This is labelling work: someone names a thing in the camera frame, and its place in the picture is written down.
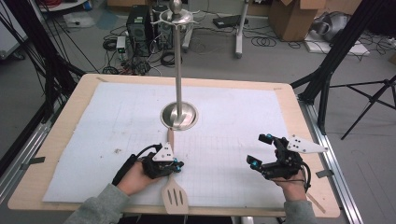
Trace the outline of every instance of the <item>circular metal base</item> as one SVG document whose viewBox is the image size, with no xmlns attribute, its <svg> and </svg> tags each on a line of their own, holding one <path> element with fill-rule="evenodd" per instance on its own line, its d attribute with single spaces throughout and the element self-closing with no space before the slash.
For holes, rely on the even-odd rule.
<svg viewBox="0 0 396 224">
<path fill-rule="evenodd" d="M 190 23 L 194 20 L 192 12 L 181 9 L 178 14 L 174 14 L 171 10 L 166 10 L 160 14 L 160 20 L 172 22 L 174 25 Z"/>
<path fill-rule="evenodd" d="M 177 103 L 173 102 L 167 105 L 161 112 L 161 121 L 167 128 L 175 131 L 188 130 L 198 120 L 198 111 L 195 106 L 187 103 L 181 103 L 181 115 L 177 115 Z"/>
</svg>

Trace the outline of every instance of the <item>white paper sheet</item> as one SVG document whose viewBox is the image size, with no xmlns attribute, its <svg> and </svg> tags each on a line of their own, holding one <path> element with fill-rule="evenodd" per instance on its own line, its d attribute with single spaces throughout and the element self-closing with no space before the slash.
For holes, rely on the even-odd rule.
<svg viewBox="0 0 396 224">
<path fill-rule="evenodd" d="M 175 132 L 175 156 L 184 161 L 177 183 L 191 206 L 283 207 L 273 182 L 249 168 L 247 154 L 275 161 L 260 133 L 286 136 L 273 91 L 183 87 L 183 100 L 199 113 L 194 127 Z M 101 83 L 68 143 L 44 202 L 82 203 L 112 181 L 126 159 L 165 143 L 162 109 L 176 100 L 172 86 Z M 132 204 L 163 204 L 167 178 L 132 197 Z"/>
</svg>

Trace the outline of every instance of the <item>gray floor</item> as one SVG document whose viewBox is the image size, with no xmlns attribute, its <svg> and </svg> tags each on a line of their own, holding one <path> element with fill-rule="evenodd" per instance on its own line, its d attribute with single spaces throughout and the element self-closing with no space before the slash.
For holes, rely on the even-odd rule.
<svg viewBox="0 0 396 224">
<path fill-rule="evenodd" d="M 70 35 L 99 68 L 105 63 L 102 37 L 108 35 L 109 30 L 123 25 L 126 20 L 101 7 L 89 13 L 95 18 L 96 25 L 73 30 Z M 211 18 L 213 16 L 207 15 L 202 25 L 214 27 Z M 266 19 L 249 20 L 251 28 L 266 24 Z M 70 41 L 65 41 L 65 46 L 74 65 L 86 71 L 92 70 Z M 304 45 L 292 49 L 287 43 L 276 41 L 276 46 L 272 48 L 255 47 L 246 38 L 242 59 L 235 59 L 233 51 L 234 35 L 194 31 L 191 49 L 188 53 L 183 53 L 183 77 L 291 83 L 315 71 L 325 57 L 323 54 L 308 53 Z M 354 56 L 347 56 L 333 75 L 332 85 L 393 77 L 396 65 L 388 62 L 393 53 L 394 51 L 388 51 L 387 54 L 380 55 L 372 51 L 361 62 Z M 157 68 L 163 77 L 175 75 L 172 68 Z M 159 75 L 155 69 L 148 73 L 148 76 Z M 44 98 L 33 66 L 28 60 L 1 62 L 0 86 L 1 158 Z M 369 85 L 360 89 L 373 94 L 381 87 L 382 85 Z M 303 90 L 304 87 L 301 87 L 295 92 Z M 390 90 L 381 99 L 393 104 Z M 367 103 L 367 98 L 347 88 L 331 89 L 326 131 L 364 223 L 393 223 L 396 220 L 396 196 L 393 193 L 396 186 L 393 174 L 396 159 L 395 111 L 375 104 L 346 140 L 340 140 Z M 0 205 L 0 214 L 0 223 L 61 223 L 70 213 L 11 211 L 7 208 L 5 199 Z M 255 217 L 255 223 L 269 224 L 276 221 L 273 218 Z M 341 215 L 337 219 L 320 219 L 319 223 L 347 223 L 347 220 Z"/>
</svg>

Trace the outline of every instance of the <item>wooden board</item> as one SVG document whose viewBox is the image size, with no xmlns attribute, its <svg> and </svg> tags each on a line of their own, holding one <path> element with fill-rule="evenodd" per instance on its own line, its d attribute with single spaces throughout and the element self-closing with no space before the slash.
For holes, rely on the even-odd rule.
<svg viewBox="0 0 396 224">
<path fill-rule="evenodd" d="M 63 150 L 66 148 L 78 121 L 91 100 L 96 86 L 101 82 L 175 85 L 175 79 L 170 77 L 85 75 L 78 83 L 76 90 L 54 124 L 43 146 L 37 152 L 37 157 L 46 157 L 45 162 L 33 164 L 29 167 L 8 202 L 9 208 L 62 211 L 75 210 L 79 207 L 80 203 L 43 203 L 42 199 Z M 296 133 L 305 139 L 311 139 L 303 114 L 289 84 L 183 78 L 182 85 L 275 91 L 289 134 Z M 313 173 L 323 169 L 318 155 L 303 155 L 303 158 L 310 165 Z M 320 206 L 314 205 L 314 211 L 318 217 L 338 217 L 340 215 L 332 188 L 326 178 L 318 179 L 313 175 L 312 188 L 309 190 L 309 193 L 320 204 Z M 166 213 L 163 206 L 151 205 L 130 206 L 125 212 Z M 195 206 L 190 208 L 190 214 L 280 217 L 284 216 L 284 211 L 283 209 L 271 208 L 213 208 Z"/>
</svg>

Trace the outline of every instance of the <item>wooden spatula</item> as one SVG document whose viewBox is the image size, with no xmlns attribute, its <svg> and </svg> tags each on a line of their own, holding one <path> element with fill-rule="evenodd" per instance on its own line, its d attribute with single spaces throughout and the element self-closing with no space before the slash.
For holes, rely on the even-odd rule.
<svg viewBox="0 0 396 224">
<path fill-rule="evenodd" d="M 174 149 L 174 132 L 172 129 L 168 130 L 168 142 L 171 145 L 172 150 Z M 177 184 L 174 179 L 174 175 L 169 175 L 168 182 L 163 186 L 163 204 L 165 205 L 166 212 L 168 214 L 183 214 L 189 213 L 189 201 L 187 200 L 186 191 Z"/>
</svg>

